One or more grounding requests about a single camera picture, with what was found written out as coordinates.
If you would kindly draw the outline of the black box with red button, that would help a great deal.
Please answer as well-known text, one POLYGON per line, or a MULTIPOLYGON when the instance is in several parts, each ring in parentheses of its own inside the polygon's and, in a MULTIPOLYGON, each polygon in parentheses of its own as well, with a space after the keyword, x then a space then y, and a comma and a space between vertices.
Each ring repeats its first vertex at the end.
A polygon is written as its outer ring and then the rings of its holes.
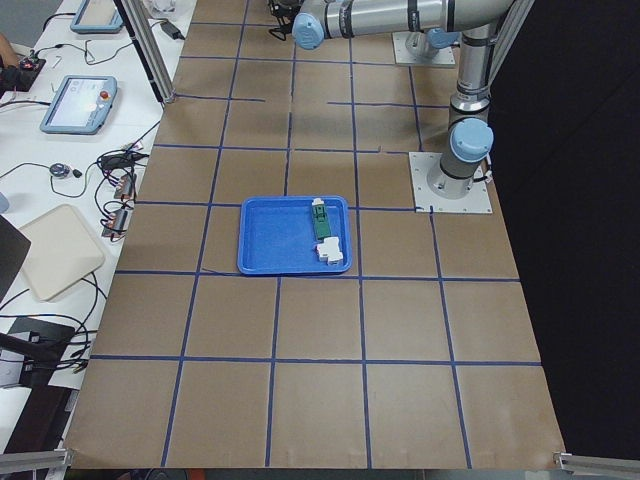
POLYGON ((1 69, 1 93, 7 91, 28 92, 46 64, 45 59, 27 57, 18 67, 1 69))

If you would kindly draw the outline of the white circuit breaker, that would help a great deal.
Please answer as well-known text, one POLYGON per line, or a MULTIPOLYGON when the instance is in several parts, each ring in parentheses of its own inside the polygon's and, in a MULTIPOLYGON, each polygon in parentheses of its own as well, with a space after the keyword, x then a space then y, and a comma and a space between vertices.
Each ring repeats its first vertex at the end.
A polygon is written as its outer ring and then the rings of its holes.
POLYGON ((327 265, 338 265, 344 262, 341 241, 337 236, 330 236, 320 240, 315 246, 315 251, 318 259, 327 265))

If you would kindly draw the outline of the green terminal block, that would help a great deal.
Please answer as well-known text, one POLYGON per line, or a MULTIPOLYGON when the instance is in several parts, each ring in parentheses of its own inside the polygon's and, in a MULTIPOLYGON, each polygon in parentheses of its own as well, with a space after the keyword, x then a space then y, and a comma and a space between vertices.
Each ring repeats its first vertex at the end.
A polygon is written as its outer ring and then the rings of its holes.
POLYGON ((311 214, 315 238, 320 241, 331 237, 331 226, 326 204, 321 198, 312 200, 311 214))

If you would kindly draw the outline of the blue plastic tray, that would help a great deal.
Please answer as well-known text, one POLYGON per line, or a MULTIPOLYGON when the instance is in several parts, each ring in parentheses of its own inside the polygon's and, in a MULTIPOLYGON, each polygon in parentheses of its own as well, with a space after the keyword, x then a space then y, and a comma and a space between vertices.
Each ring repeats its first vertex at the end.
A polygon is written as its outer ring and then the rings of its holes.
POLYGON ((237 266, 245 275, 281 276, 340 274, 353 263, 348 204, 341 196, 251 197, 241 206, 237 266), (327 265, 318 259, 311 204, 321 198, 332 236, 341 241, 344 262, 327 265))

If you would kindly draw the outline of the upper small circuit board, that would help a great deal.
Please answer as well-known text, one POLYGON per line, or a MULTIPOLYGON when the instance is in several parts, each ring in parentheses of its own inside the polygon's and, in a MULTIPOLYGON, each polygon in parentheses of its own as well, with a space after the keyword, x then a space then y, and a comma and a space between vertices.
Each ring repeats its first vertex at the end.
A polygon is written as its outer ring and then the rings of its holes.
POLYGON ((123 174, 116 184, 114 198, 119 200, 134 199, 136 197, 136 179, 135 172, 123 174))

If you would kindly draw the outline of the small circuit board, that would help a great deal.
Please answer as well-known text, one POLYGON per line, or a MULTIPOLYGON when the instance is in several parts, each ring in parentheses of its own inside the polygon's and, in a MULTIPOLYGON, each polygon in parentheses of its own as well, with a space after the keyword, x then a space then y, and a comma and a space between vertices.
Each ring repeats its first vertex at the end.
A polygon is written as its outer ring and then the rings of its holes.
POLYGON ((125 208, 117 209, 107 214, 107 217, 101 220, 103 238, 116 241, 123 238, 128 231, 130 213, 125 208))
POLYGON ((119 200, 134 199, 136 197, 136 179, 135 172, 123 174, 116 184, 114 198, 119 200))

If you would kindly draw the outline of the lower small circuit board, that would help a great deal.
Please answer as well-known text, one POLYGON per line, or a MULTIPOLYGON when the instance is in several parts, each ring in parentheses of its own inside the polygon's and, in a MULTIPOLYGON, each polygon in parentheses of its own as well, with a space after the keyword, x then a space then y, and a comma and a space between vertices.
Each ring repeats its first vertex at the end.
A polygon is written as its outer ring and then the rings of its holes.
POLYGON ((125 208, 117 209, 107 214, 107 217, 101 220, 103 238, 116 241, 123 238, 128 231, 130 213, 125 208))

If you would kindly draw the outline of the beige plastic tray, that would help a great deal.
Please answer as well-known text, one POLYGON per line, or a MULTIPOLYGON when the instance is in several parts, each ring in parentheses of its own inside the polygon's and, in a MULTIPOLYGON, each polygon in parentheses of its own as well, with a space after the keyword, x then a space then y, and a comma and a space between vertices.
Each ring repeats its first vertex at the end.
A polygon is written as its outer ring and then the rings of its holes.
POLYGON ((105 261, 96 235, 72 205, 59 205, 19 231, 31 242, 21 271, 38 300, 53 299, 105 261))

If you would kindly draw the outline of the near blue teach pendant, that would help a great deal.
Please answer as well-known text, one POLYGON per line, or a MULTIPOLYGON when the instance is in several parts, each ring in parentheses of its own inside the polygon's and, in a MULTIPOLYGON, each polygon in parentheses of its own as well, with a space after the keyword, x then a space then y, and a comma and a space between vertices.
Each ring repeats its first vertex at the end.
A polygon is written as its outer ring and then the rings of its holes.
POLYGON ((67 75, 40 123, 46 134, 94 135, 104 125, 118 92, 113 76, 67 75))

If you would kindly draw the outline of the blue teach pendant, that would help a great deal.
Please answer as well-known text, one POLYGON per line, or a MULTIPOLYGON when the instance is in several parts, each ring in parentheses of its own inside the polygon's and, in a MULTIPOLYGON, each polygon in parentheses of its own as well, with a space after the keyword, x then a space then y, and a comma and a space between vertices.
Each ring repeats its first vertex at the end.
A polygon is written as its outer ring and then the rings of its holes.
POLYGON ((112 0, 83 0, 70 24, 77 34, 116 34, 123 21, 112 0))
POLYGON ((113 76, 67 75, 40 123, 46 134, 94 135, 104 125, 118 92, 113 76))

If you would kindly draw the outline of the far blue teach pendant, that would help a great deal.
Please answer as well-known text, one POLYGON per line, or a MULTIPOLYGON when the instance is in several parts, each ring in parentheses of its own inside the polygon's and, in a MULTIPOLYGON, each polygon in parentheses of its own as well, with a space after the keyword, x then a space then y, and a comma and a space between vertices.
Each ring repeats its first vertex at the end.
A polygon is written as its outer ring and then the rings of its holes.
POLYGON ((70 24, 77 34, 116 34, 123 21, 112 0, 83 0, 70 24))

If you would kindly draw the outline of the aluminium frame post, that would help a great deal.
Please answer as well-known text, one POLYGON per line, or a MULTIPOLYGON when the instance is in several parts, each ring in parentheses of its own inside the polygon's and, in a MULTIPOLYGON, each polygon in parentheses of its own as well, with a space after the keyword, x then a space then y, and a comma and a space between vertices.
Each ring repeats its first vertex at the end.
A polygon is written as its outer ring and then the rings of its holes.
POLYGON ((146 18, 146 9, 140 1, 136 0, 114 0, 114 4, 138 54, 156 100, 163 105, 172 103, 175 99, 175 90, 146 18))

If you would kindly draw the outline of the left aluminium corner bracket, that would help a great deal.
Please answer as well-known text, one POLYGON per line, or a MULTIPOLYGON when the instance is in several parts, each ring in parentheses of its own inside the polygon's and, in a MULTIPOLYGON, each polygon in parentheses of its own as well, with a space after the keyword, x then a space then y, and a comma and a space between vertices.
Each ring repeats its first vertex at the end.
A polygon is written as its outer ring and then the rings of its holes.
POLYGON ((1 474, 68 467, 74 454, 73 449, 2 454, 1 474))

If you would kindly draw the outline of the aluminium corner bracket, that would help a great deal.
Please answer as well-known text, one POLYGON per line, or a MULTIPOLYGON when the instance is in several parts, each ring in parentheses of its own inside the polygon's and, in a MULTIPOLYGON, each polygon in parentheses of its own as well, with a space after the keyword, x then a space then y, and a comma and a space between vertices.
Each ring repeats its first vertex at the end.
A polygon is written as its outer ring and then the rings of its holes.
POLYGON ((73 449, 2 454, 1 474, 68 467, 74 454, 73 449))
POLYGON ((622 479, 639 478, 639 461, 574 455, 566 452, 553 454, 555 464, 564 471, 578 475, 600 475, 622 479))

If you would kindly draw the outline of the right aluminium corner bracket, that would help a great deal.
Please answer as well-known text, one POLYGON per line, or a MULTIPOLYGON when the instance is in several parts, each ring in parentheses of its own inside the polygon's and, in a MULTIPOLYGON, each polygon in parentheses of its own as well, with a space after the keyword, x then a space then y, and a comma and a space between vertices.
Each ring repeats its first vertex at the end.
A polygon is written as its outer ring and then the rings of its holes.
POLYGON ((566 452, 553 454, 555 464, 564 471, 578 475, 600 475, 622 479, 639 478, 639 461, 574 455, 566 452))

